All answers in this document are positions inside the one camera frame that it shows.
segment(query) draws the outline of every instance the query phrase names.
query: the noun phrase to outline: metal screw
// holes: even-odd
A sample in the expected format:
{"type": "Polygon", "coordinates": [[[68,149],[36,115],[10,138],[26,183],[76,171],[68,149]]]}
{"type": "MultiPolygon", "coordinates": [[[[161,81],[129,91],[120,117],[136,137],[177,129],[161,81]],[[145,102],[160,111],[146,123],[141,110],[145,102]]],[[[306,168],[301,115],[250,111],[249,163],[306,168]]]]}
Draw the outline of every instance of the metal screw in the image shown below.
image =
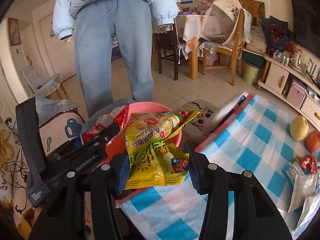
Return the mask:
{"type": "Polygon", "coordinates": [[[67,173],[67,177],[68,178],[73,178],[74,176],[75,176],[75,172],[74,171],[69,171],[68,173],[67,173]]]}
{"type": "Polygon", "coordinates": [[[250,171],[245,171],[243,173],[244,176],[246,176],[247,178],[251,178],[252,177],[252,173],[250,171]]]}
{"type": "Polygon", "coordinates": [[[103,164],[103,165],[101,166],[101,169],[102,169],[103,171],[107,171],[107,170],[110,169],[110,165],[109,165],[109,164],[103,164]]]}
{"type": "Polygon", "coordinates": [[[210,170],[216,170],[217,168],[218,168],[218,166],[216,165],[216,164],[214,164],[214,163],[210,163],[209,165],[208,165],[208,168],[210,169],[210,170]]]}

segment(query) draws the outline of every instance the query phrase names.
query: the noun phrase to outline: jacket sleeve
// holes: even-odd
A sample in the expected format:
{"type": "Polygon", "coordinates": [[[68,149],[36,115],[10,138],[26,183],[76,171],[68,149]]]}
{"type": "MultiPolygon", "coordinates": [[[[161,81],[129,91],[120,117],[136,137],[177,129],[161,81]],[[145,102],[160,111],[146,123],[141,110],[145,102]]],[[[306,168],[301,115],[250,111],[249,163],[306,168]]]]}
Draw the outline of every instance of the jacket sleeve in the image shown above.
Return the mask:
{"type": "Polygon", "coordinates": [[[72,0],[56,0],[53,12],[53,32],[64,40],[72,35],[75,28],[75,19],[70,15],[70,5],[72,0]]]}
{"type": "Polygon", "coordinates": [[[157,25],[173,24],[178,14],[177,0],[153,0],[152,19],[157,25]]]}

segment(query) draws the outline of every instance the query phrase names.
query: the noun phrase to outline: blue jeans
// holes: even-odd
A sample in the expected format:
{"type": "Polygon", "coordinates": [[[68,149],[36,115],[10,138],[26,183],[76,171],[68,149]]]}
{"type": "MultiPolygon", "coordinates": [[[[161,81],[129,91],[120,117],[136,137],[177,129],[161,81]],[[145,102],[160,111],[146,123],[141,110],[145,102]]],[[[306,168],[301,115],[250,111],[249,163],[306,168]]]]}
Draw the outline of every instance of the blue jeans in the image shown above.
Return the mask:
{"type": "Polygon", "coordinates": [[[76,25],[76,74],[89,118],[113,103],[113,36],[118,39],[132,99],[138,102],[152,101],[152,29],[148,3],[145,0],[96,0],[78,12],[76,25]]]}

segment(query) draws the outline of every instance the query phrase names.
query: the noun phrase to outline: picture frame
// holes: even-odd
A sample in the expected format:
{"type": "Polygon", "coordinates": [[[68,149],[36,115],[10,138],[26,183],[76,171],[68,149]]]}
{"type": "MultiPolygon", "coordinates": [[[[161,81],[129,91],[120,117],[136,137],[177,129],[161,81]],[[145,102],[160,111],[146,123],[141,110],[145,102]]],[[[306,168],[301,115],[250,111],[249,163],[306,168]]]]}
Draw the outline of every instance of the picture frame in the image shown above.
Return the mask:
{"type": "Polygon", "coordinates": [[[8,32],[9,32],[10,45],[11,46],[20,45],[21,38],[20,38],[20,32],[19,32],[18,19],[8,18],[8,32]]]}

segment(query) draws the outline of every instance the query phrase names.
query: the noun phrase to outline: yellow snack bag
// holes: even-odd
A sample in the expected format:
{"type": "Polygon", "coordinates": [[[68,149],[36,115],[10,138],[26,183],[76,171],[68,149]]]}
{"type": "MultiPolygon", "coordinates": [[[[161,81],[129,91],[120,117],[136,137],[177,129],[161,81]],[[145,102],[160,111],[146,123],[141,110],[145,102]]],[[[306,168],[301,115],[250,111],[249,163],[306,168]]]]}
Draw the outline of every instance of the yellow snack bag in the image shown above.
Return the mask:
{"type": "Polygon", "coordinates": [[[182,153],[170,138],[198,114],[196,110],[131,114],[123,134],[130,163],[126,189],[176,185],[184,180],[189,154],[182,153]]]}

